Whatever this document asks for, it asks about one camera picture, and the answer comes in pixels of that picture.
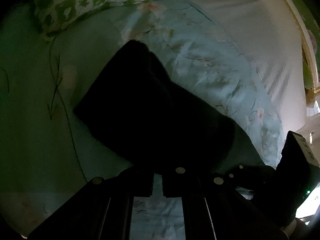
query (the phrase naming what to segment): black fabric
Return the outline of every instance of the black fabric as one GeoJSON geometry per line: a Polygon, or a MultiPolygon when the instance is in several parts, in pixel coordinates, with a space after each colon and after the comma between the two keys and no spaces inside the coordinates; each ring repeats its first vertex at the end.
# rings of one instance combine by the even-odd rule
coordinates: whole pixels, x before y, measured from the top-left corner
{"type": "Polygon", "coordinates": [[[74,112],[106,147],[158,173],[177,166],[207,172],[234,139],[235,122],[171,82],[138,41],[115,54],[74,112]]]}

